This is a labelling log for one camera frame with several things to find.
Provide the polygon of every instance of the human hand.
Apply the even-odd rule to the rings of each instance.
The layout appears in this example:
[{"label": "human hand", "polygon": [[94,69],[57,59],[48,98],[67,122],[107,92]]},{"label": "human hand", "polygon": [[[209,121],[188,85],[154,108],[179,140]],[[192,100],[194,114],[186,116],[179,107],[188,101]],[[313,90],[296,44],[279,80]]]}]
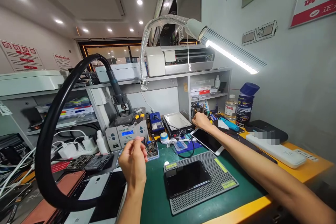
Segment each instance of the human hand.
[{"label": "human hand", "polygon": [[137,136],[129,141],[119,157],[119,164],[127,181],[127,190],[145,188],[148,158],[146,147],[141,142],[143,139]]},{"label": "human hand", "polygon": [[197,128],[201,128],[204,131],[208,131],[212,127],[208,117],[200,112],[197,112],[191,121]]}]

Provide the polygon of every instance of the white bottle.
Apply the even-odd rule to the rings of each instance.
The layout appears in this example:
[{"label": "white bottle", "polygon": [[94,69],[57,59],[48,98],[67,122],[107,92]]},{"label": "white bottle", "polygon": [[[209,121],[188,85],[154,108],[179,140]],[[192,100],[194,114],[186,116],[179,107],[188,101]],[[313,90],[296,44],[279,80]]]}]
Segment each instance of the white bottle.
[{"label": "white bottle", "polygon": [[229,121],[234,121],[236,119],[238,103],[235,101],[235,98],[235,95],[230,94],[230,98],[225,102],[224,116]]},{"label": "white bottle", "polygon": [[106,155],[109,153],[105,146],[104,136],[101,130],[97,131],[97,145],[101,155]]},{"label": "white bottle", "polygon": [[217,75],[216,80],[215,80],[215,88],[219,88],[220,84],[221,84],[221,81],[219,79],[219,75]]}]

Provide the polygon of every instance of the green workbench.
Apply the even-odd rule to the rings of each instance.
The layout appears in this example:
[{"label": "green workbench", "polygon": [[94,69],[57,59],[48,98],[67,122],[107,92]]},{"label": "green workbench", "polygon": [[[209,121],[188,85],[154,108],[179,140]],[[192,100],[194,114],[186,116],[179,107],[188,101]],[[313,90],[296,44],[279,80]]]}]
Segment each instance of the green workbench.
[{"label": "green workbench", "polygon": [[[160,158],[146,164],[147,182],[142,201],[141,223],[203,223],[267,195],[267,192],[224,150],[218,159],[239,182],[239,186],[173,216],[163,181],[163,166],[166,161],[173,163],[181,158],[174,152],[174,147],[166,148],[160,143],[158,147]],[[207,149],[200,147],[195,149],[194,155],[206,151]]]}]

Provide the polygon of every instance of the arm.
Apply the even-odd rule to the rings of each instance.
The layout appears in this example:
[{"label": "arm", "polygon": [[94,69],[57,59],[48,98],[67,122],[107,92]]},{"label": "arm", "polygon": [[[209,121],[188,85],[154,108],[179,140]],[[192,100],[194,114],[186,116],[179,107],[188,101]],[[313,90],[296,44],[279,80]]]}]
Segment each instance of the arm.
[{"label": "arm", "polygon": [[140,223],[147,161],[146,148],[139,136],[126,144],[119,157],[119,164],[127,181],[127,192],[117,224]]},{"label": "arm", "polygon": [[267,158],[212,125],[197,113],[193,123],[216,138],[239,165],[301,223],[336,223],[336,213],[308,187]]}]

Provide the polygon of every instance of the smartphone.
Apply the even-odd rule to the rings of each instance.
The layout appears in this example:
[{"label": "smartphone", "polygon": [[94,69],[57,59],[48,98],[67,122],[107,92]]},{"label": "smartphone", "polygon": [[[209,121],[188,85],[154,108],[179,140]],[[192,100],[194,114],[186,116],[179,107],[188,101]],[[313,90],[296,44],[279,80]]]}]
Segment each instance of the smartphone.
[{"label": "smartphone", "polygon": [[224,150],[223,145],[221,145],[213,136],[202,129],[195,129],[190,133],[193,138],[199,141],[205,148],[212,151],[216,156]]},{"label": "smartphone", "polygon": [[174,198],[211,182],[211,177],[201,161],[166,171],[164,177],[168,198]]}]

